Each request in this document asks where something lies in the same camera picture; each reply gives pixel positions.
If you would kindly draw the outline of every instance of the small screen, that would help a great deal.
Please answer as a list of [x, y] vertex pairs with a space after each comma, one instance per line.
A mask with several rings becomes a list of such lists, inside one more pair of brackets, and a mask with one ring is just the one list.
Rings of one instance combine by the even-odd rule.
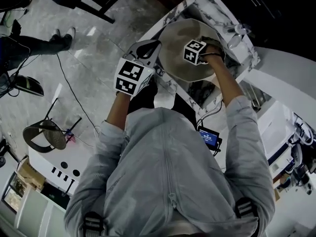
[[200, 134], [201, 134], [201, 136], [206, 144], [216, 146], [216, 140], [217, 140], [216, 135], [209, 133], [209, 132], [205, 132], [203, 130], [200, 130], [199, 132], [200, 132]]

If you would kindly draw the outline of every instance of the chair seat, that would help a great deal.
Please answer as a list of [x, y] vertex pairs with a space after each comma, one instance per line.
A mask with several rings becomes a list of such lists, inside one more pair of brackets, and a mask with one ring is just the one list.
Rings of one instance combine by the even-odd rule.
[[66, 148], [66, 138], [59, 127], [51, 120], [45, 120], [42, 125], [52, 126], [55, 130], [44, 130], [43, 134], [46, 140], [56, 149]]

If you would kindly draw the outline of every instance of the black pants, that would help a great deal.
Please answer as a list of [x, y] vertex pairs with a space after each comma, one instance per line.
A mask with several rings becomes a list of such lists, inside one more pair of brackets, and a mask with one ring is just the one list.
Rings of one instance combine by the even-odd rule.
[[8, 37], [0, 38], [0, 74], [4, 73], [4, 71], [17, 69], [20, 63], [28, 57], [30, 51], [30, 56], [57, 54], [60, 51], [68, 50], [73, 41], [73, 38], [69, 34], [66, 34], [63, 38], [54, 35], [50, 41], [28, 36], [12, 38], [14, 40]]
[[[149, 84], [147, 87], [143, 88], [129, 103], [128, 114], [140, 109], [148, 108], [153, 109], [154, 99], [158, 92], [157, 85], [155, 83]], [[184, 101], [178, 94], [176, 94], [174, 99], [174, 105], [172, 110], [181, 113], [185, 116], [197, 129], [197, 120], [195, 111]]]

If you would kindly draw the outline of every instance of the marble table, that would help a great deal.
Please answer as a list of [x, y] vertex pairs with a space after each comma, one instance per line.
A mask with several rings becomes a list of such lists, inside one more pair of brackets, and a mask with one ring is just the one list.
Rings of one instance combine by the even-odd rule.
[[[234, 34], [227, 34], [225, 28], [239, 24], [221, 0], [184, 0], [150, 28], [139, 41], [158, 39], [166, 25], [185, 18], [195, 18], [215, 29], [224, 48], [234, 36]], [[260, 61], [248, 36], [244, 36], [237, 47], [231, 50], [225, 48], [225, 52], [227, 54], [226, 66], [238, 83]], [[164, 71], [159, 60], [154, 68], [156, 74], [161, 78], [160, 84], [172, 95], [179, 94], [199, 116], [213, 110], [222, 100], [220, 89], [208, 81], [187, 83], [175, 79]]]

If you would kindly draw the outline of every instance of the sneaker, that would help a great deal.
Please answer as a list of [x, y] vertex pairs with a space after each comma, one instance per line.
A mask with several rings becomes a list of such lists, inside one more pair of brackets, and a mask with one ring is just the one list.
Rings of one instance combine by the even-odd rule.
[[54, 31], [53, 31], [53, 36], [54, 35], [57, 35], [58, 37], [60, 37], [60, 31], [59, 31], [59, 29], [55, 29]]
[[71, 27], [71, 28], [67, 31], [66, 35], [70, 35], [71, 38], [74, 39], [74, 38], [75, 38], [75, 35], [76, 35], [76, 29], [75, 29], [74, 27]]

